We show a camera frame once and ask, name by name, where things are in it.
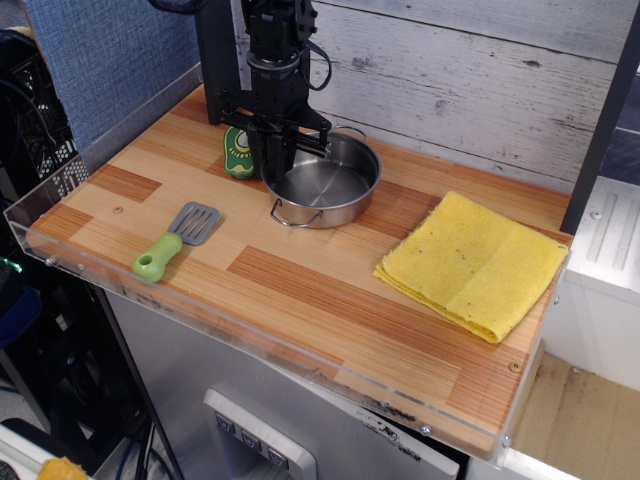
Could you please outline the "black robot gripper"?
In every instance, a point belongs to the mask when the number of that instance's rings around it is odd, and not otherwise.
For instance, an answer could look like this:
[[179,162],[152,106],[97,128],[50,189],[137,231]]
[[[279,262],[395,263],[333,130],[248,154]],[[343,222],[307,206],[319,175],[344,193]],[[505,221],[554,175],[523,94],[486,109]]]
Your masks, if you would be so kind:
[[268,169],[280,181],[293,168],[296,152],[325,156],[330,151],[331,122],[309,105],[305,73],[258,71],[248,90],[222,90],[221,121],[244,130],[254,171]]

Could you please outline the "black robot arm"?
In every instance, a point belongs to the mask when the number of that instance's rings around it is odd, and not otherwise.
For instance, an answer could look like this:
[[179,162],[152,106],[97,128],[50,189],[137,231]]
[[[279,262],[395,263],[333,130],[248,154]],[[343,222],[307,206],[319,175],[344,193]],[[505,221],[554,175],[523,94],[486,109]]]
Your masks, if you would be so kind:
[[246,132],[256,172],[281,180],[300,152],[324,157],[330,152],[332,124],[309,105],[311,54],[328,55],[311,42],[318,12],[310,1],[244,1],[250,45],[250,88],[223,90],[221,119]]

